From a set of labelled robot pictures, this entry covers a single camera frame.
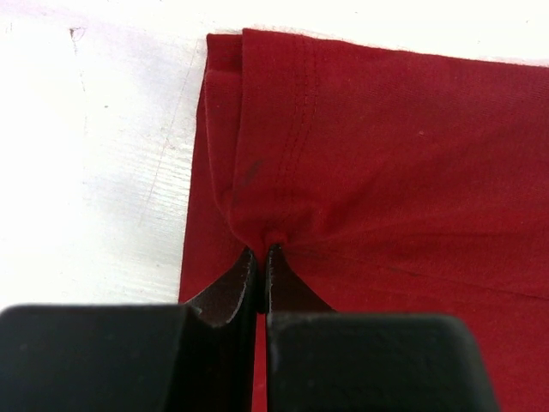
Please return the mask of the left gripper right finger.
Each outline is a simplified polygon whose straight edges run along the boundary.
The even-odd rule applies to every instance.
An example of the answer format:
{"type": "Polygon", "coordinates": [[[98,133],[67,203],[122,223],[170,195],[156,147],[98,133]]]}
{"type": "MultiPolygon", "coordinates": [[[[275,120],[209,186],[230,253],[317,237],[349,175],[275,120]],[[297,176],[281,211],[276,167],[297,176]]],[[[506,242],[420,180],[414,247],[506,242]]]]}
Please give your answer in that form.
{"type": "Polygon", "coordinates": [[[271,411],[496,411],[478,346],[459,319],[335,311],[278,245],[265,270],[271,411]]]}

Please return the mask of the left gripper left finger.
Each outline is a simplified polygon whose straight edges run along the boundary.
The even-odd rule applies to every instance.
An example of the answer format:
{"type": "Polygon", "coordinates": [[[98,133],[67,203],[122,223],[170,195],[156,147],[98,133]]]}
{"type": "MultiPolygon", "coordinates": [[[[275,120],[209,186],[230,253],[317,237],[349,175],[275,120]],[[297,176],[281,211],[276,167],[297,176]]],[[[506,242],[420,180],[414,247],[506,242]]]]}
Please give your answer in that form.
{"type": "Polygon", "coordinates": [[[177,305],[12,306],[1,314],[4,411],[248,411],[256,260],[177,305]]]}

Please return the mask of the dark red t shirt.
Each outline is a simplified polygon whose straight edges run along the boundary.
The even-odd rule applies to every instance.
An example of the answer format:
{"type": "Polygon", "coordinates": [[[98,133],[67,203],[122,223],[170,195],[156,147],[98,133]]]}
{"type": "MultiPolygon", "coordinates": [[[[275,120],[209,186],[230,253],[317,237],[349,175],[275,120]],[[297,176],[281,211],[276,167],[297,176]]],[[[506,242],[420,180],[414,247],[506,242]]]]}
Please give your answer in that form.
{"type": "Polygon", "coordinates": [[[547,68],[210,34],[179,298],[276,244],[337,310],[463,319],[547,410],[547,68]]]}

